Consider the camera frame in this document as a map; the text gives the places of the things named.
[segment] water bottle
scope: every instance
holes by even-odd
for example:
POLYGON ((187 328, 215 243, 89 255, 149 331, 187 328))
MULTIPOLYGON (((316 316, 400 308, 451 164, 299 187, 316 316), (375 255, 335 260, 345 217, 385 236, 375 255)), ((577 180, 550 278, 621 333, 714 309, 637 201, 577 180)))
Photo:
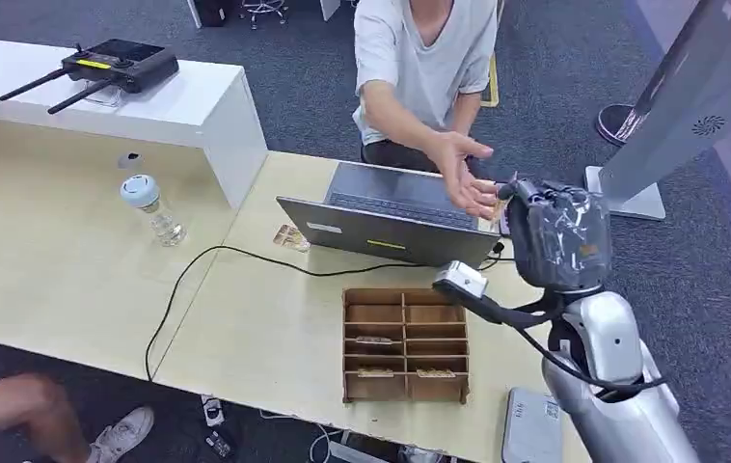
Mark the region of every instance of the water bottle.
POLYGON ((122 183, 122 198, 140 214, 149 219, 149 227, 163 246, 175 246, 186 236, 186 229, 173 218, 164 201, 155 178, 133 176, 122 183))

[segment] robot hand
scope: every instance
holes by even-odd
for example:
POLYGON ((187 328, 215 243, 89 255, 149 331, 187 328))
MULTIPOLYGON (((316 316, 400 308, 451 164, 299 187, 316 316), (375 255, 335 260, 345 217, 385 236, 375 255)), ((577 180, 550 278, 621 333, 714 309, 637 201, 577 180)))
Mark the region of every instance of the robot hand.
POLYGON ((462 262, 433 287, 487 321, 509 325, 543 355, 542 374, 594 461, 696 462, 678 403, 638 335, 630 304, 606 291, 609 213, 587 191, 512 180, 500 188, 516 268, 544 296, 506 309, 485 295, 487 279, 462 262), (548 348, 525 330, 550 321, 548 348))

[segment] person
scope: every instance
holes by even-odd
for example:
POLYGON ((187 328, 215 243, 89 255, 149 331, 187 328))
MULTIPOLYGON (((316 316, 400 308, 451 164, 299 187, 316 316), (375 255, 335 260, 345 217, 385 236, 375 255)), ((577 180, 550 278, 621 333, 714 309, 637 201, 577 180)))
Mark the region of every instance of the person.
POLYGON ((469 132, 490 80, 496 10, 497 0, 363 0, 354 16, 361 158, 439 172, 451 201, 484 218, 496 187, 466 161, 493 152, 469 132))
POLYGON ((61 386, 33 373, 0 379, 0 431, 22 426, 34 447, 57 463, 115 463, 152 424, 152 410, 137 408, 88 444, 61 386))

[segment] wooden compartment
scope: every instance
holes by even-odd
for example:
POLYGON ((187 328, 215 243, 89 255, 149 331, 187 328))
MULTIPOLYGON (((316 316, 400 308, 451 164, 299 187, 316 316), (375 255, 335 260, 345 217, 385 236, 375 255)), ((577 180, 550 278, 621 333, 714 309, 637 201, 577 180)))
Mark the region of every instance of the wooden compartment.
POLYGON ((417 355, 468 355, 468 340, 448 338, 433 340, 405 340, 405 353, 417 355))
POLYGON ((452 377, 420 377, 408 375, 408 395, 411 400, 452 401, 465 403, 468 396, 468 373, 452 377))
POLYGON ((417 323, 405 325, 407 339, 465 338, 465 323, 417 323))
POLYGON ((343 401, 352 400, 405 400, 405 375, 389 377, 367 377, 361 373, 345 373, 345 396, 343 401))
POLYGON ((407 323, 465 322, 465 309, 456 306, 406 306, 407 323))
POLYGON ((345 321, 347 323, 402 323, 402 308, 355 304, 345 308, 345 321))
POLYGON ((465 309, 433 289, 343 292, 343 401, 465 403, 465 309))
POLYGON ((394 355, 345 355, 343 368, 346 372, 361 370, 390 370, 395 373, 405 372, 405 359, 394 355))
POLYGON ((403 341, 402 323, 344 323, 343 337, 356 338, 385 338, 388 340, 403 341))
POLYGON ((405 353, 401 340, 361 336, 345 340, 346 354, 355 355, 402 355, 405 353))
POLYGON ((454 373, 468 372, 467 355, 449 355, 441 357, 408 357, 408 370, 417 371, 451 371, 454 373))

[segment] laptop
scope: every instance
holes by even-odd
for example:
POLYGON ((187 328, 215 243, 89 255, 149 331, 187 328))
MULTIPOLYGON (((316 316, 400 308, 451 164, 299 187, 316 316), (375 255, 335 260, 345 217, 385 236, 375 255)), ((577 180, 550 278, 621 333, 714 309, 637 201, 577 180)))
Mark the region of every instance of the laptop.
POLYGON ((499 241, 451 204, 441 177, 340 163, 323 203, 277 198, 313 245, 441 266, 479 266, 499 241))

